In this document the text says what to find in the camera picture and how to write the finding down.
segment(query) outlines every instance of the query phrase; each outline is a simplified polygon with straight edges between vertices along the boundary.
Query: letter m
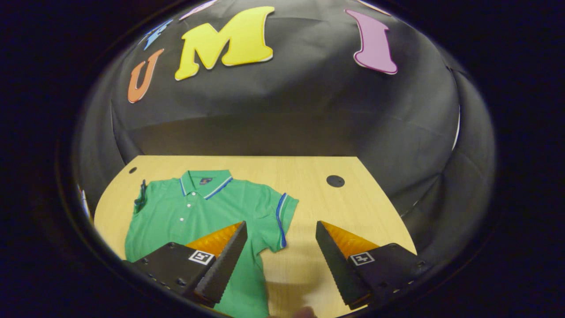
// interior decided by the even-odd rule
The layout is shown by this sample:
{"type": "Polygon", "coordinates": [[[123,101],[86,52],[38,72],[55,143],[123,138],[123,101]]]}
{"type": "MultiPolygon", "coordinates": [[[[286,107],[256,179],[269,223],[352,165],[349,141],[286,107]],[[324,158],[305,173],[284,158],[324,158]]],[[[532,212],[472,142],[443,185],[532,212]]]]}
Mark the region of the letter m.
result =
{"type": "Polygon", "coordinates": [[[201,24],[182,36],[184,47],[176,80],[196,75],[199,65],[194,62],[198,53],[205,68],[211,70],[222,49],[229,41],[228,51],[221,58],[226,66],[268,61],[273,50],[265,45],[265,20],[274,7],[257,7],[236,14],[220,32],[209,23],[201,24]]]}

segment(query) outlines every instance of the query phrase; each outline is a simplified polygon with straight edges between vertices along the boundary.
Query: wooden table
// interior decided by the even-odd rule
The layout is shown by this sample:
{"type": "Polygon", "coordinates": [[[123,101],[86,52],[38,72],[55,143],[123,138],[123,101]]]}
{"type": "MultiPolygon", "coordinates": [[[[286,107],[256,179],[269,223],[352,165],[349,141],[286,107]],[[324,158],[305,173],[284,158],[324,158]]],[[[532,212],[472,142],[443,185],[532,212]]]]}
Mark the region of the wooden table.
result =
{"type": "Polygon", "coordinates": [[[318,220],[380,246],[395,242],[416,253],[400,216],[356,157],[138,156],[106,188],[94,226],[125,259],[125,236],[143,179],[149,183],[179,178],[186,170],[225,169],[234,179],[266,184],[300,200],[286,236],[287,248],[261,252],[272,315],[290,317],[302,306],[312,306],[319,318],[351,312],[316,242],[318,220]],[[345,185],[328,185],[329,175],[341,176],[345,185]]]}

